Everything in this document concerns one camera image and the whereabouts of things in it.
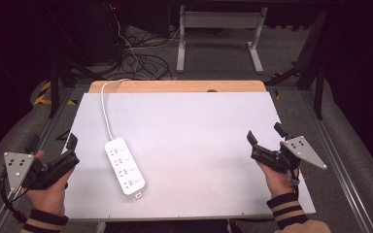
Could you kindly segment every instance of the metal bracket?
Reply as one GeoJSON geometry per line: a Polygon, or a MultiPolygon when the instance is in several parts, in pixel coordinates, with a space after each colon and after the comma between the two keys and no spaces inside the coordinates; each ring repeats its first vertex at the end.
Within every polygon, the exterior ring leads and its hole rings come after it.
{"type": "Polygon", "coordinates": [[[27,153],[5,152],[5,166],[11,192],[17,191],[23,183],[35,157],[27,153]]]}
{"type": "Polygon", "coordinates": [[[284,146],[296,157],[305,160],[321,169],[326,169],[326,165],[322,162],[320,157],[307,142],[304,136],[286,140],[284,146]]]}

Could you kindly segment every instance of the white power strip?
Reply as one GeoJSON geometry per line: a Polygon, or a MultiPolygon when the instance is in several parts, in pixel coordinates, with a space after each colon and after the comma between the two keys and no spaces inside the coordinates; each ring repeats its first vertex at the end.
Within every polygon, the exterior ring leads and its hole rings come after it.
{"type": "Polygon", "coordinates": [[[125,195],[142,197],[146,183],[138,166],[122,138],[116,138],[105,145],[105,151],[117,175],[120,187],[125,195]]]}

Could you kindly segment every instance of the hand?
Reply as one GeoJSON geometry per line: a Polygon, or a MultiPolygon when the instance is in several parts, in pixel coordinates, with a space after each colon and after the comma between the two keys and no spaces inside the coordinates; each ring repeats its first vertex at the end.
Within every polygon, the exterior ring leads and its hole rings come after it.
{"type": "MultiPolygon", "coordinates": [[[[40,150],[35,155],[36,158],[41,159],[44,152],[40,150]]],[[[68,182],[74,168],[67,172],[62,178],[54,183],[47,190],[29,190],[26,192],[34,209],[46,212],[55,216],[65,215],[65,185],[68,182]]]]}
{"type": "Polygon", "coordinates": [[[287,174],[278,173],[272,170],[270,167],[258,161],[256,163],[265,175],[266,184],[268,185],[268,189],[271,192],[272,198],[294,192],[294,187],[292,186],[292,183],[288,180],[287,174]]]}

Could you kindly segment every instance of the white table surface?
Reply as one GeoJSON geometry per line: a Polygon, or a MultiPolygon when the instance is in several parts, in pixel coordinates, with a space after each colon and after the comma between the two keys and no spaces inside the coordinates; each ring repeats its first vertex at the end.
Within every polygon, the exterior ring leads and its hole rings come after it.
{"type": "MultiPolygon", "coordinates": [[[[71,132],[81,162],[66,192],[74,220],[265,217],[270,193],[247,134],[278,150],[279,117],[268,92],[104,94],[114,137],[125,139],[147,190],[128,199],[104,150],[110,141],[101,94],[85,94],[71,132]]],[[[299,201],[314,213],[300,177],[299,201]]]]}

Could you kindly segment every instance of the white cable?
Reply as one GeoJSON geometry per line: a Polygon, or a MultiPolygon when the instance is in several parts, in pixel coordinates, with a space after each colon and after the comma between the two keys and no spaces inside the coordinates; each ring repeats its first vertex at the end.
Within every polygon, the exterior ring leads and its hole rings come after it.
{"type": "MultiPolygon", "coordinates": [[[[180,41],[179,39],[174,39],[172,38],[171,39],[172,41],[180,41]]],[[[151,44],[151,43],[154,43],[154,42],[161,42],[161,41],[168,41],[168,39],[155,39],[155,40],[149,40],[149,41],[146,41],[144,43],[142,43],[141,45],[144,45],[144,44],[151,44]]]]}
{"type": "Polygon", "coordinates": [[[163,72],[163,69],[159,69],[151,78],[151,80],[155,80],[159,77],[159,75],[163,72]]]}
{"type": "Polygon", "coordinates": [[[115,15],[114,9],[113,9],[113,7],[111,6],[111,4],[108,4],[108,6],[111,8],[111,11],[112,11],[112,13],[114,14],[114,17],[115,17],[115,21],[116,21],[117,24],[118,24],[118,36],[121,37],[121,38],[126,42],[126,44],[130,47],[130,49],[128,49],[128,50],[130,50],[130,51],[132,52],[132,55],[134,56],[134,58],[135,58],[135,60],[136,60],[134,73],[135,73],[136,75],[141,75],[141,76],[145,77],[145,79],[147,79],[148,77],[147,77],[146,75],[144,75],[144,74],[142,74],[142,73],[138,73],[138,72],[136,72],[136,69],[137,69],[137,66],[138,66],[138,58],[136,57],[136,55],[135,55],[135,53],[134,53],[133,48],[131,47],[131,45],[126,41],[125,38],[123,38],[123,37],[120,35],[120,23],[119,23],[119,21],[118,21],[117,15],[115,15]]]}
{"type": "Polygon", "coordinates": [[[166,47],[168,46],[169,44],[171,44],[171,42],[174,41],[175,39],[175,36],[178,34],[178,32],[180,31],[180,28],[178,28],[178,30],[175,32],[174,36],[172,37],[171,40],[169,40],[168,43],[166,43],[165,45],[162,45],[162,46],[151,46],[151,47],[135,47],[135,48],[131,48],[129,50],[143,50],[143,49],[154,49],[154,48],[163,48],[163,47],[166,47]]]}
{"type": "Polygon", "coordinates": [[[109,134],[109,136],[110,136],[110,138],[111,138],[111,141],[114,140],[114,137],[112,136],[111,128],[110,128],[109,121],[108,121],[108,117],[107,117],[107,112],[105,111],[105,105],[104,105],[104,88],[105,88],[105,86],[107,86],[107,84],[109,84],[109,83],[122,83],[122,81],[130,81],[130,79],[122,79],[122,80],[118,80],[118,81],[107,82],[107,83],[104,83],[104,84],[102,85],[102,88],[101,88],[101,104],[102,104],[102,112],[104,113],[105,123],[107,124],[108,134],[109,134]]]}

